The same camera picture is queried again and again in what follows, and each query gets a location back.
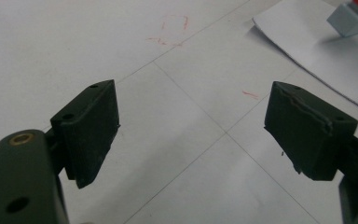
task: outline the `gray object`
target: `gray object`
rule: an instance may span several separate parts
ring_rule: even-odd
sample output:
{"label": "gray object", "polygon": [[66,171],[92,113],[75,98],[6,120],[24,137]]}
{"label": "gray object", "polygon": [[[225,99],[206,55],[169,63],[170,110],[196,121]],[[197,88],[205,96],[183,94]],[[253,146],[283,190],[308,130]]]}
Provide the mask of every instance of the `gray object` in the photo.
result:
{"label": "gray object", "polygon": [[327,21],[341,36],[358,35],[358,6],[353,2],[343,3]]}

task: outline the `white table surface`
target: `white table surface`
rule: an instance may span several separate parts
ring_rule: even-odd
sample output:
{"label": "white table surface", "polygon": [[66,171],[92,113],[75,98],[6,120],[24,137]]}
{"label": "white table surface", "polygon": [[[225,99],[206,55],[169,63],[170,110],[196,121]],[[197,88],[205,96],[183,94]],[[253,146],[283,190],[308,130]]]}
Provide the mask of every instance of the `white table surface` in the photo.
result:
{"label": "white table surface", "polygon": [[275,80],[358,119],[255,29],[278,2],[0,1],[0,139],[114,79],[122,126],[101,172],[81,190],[61,173],[71,223],[341,223],[342,175],[298,175],[264,130]]}

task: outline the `white paper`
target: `white paper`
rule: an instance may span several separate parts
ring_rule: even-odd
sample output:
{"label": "white paper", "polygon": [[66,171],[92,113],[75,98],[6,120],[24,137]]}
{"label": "white paper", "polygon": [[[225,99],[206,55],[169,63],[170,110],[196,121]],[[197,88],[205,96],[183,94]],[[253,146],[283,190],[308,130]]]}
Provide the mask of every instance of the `white paper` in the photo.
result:
{"label": "white paper", "polygon": [[295,62],[358,104],[358,35],[340,37],[326,21],[335,9],[319,0],[284,0],[254,22]]}

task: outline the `red scribble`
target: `red scribble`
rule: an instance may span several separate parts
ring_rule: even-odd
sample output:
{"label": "red scribble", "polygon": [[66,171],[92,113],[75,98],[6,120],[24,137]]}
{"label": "red scribble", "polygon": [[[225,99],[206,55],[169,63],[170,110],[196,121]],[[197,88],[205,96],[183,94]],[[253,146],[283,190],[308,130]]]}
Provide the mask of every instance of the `red scribble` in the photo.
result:
{"label": "red scribble", "polygon": [[174,46],[174,47],[182,47],[182,44],[171,44],[171,43],[167,43],[165,41],[163,41],[161,38],[159,37],[150,37],[150,38],[147,38],[146,40],[156,40],[156,42],[160,45],[165,45],[165,46]]}
{"label": "red scribble", "polygon": [[256,94],[253,94],[253,93],[247,92],[247,91],[242,91],[242,93],[245,94],[245,95],[251,96],[251,97],[254,98],[255,100],[258,100],[258,95],[256,95]]}
{"label": "red scribble", "polygon": [[[177,15],[165,16],[164,22],[161,24],[161,30],[164,30],[166,28],[168,17],[184,19],[184,23],[183,23],[183,34],[184,34],[188,27],[188,16],[177,16]],[[179,43],[179,44],[169,43],[168,41],[163,40],[161,37],[150,37],[150,38],[147,38],[146,40],[155,40],[158,44],[160,44],[162,46],[182,47],[182,43]]]}
{"label": "red scribble", "polygon": [[184,16],[184,18],[185,18],[185,24],[183,26],[183,30],[185,31],[187,29],[187,26],[188,26],[188,17]]}

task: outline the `screw hole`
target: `screw hole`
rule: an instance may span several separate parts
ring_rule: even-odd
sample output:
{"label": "screw hole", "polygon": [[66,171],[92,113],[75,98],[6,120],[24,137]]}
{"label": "screw hole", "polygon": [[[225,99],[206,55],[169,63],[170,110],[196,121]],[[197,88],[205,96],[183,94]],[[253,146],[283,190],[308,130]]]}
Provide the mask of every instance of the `screw hole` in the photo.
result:
{"label": "screw hole", "polygon": [[66,114],[64,116],[62,116],[63,119],[72,119],[75,115],[73,114]]}
{"label": "screw hole", "polygon": [[21,133],[12,137],[9,143],[12,146],[18,146],[30,142],[34,138],[32,133]]}
{"label": "screw hole", "polygon": [[7,206],[7,212],[10,214],[18,213],[21,210],[23,210],[28,205],[29,202],[30,201],[28,198],[25,197],[18,198]]}

